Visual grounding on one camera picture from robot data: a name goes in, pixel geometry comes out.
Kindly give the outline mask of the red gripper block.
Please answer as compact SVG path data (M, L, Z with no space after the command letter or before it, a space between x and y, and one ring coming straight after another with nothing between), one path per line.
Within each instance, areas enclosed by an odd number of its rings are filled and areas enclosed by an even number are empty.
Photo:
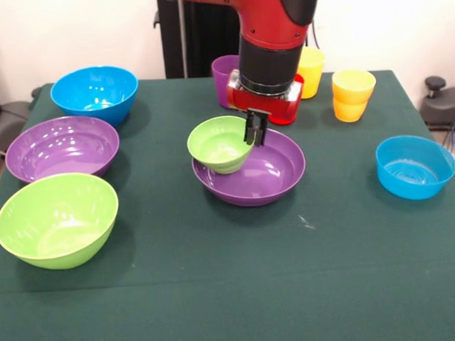
M248 91L239 81L240 71L233 69L226 81L226 105L230 109L246 112L257 109L268 113L269 120L296 119L301 103L304 79L296 74L288 90L279 95L260 95ZM248 145L263 146L266 138L266 117L258 115L255 127L254 115L248 115L244 128L244 141Z

